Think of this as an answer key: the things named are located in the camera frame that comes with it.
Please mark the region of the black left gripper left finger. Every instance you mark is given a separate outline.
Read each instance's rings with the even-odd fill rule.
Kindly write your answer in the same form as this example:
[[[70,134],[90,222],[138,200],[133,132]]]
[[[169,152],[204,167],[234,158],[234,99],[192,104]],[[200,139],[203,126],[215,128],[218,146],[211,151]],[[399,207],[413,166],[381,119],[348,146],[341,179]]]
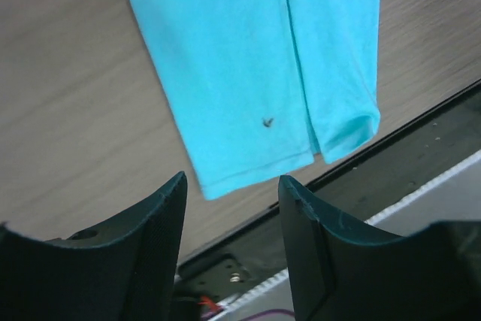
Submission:
[[[186,210],[184,173],[66,239],[1,227],[3,320],[166,320]]]

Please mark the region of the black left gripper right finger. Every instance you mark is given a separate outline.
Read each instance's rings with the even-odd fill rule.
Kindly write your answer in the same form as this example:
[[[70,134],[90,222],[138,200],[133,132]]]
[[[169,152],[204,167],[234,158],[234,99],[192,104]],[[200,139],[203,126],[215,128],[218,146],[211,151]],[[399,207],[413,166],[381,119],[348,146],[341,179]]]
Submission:
[[[370,226],[290,176],[278,185],[298,320],[478,320],[480,224],[443,221],[409,236]]]

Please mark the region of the cyan t-shirt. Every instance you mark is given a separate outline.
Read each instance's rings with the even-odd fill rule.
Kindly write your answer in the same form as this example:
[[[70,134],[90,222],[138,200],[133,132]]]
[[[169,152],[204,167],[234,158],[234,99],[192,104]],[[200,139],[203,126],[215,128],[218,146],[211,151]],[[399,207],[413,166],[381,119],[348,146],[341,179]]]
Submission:
[[[380,0],[129,0],[204,197],[378,132]]]

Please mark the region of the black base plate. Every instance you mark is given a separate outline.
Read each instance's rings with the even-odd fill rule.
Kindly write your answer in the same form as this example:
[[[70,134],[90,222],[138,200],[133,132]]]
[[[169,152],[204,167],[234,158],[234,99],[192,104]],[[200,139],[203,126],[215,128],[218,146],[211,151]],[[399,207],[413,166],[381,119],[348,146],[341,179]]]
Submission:
[[[307,184],[315,195],[366,220],[480,149],[480,83],[388,134]],[[183,262],[178,293],[221,301],[286,268],[278,204]]]

